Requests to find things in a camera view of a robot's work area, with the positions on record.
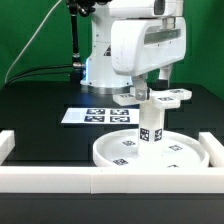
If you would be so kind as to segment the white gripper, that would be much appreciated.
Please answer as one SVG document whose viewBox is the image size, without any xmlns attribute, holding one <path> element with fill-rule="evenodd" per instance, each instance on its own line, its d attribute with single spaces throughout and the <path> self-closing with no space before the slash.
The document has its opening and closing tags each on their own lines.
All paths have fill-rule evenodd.
<svg viewBox="0 0 224 224">
<path fill-rule="evenodd" d="M 112 0 L 109 15 L 112 67 L 118 75 L 134 76 L 135 98 L 149 99 L 148 75 L 170 80 L 173 65 L 186 52 L 184 0 Z"/>
</svg>

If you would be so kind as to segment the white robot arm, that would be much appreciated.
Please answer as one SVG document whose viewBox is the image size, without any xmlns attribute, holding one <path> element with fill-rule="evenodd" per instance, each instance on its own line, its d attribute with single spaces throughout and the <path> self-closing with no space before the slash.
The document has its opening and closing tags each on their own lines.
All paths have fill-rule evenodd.
<svg viewBox="0 0 224 224">
<path fill-rule="evenodd" d="M 98 94 L 147 93 L 148 73 L 169 86 L 172 65 L 186 52 L 184 0 L 93 0 L 92 51 L 83 88 Z"/>
</svg>

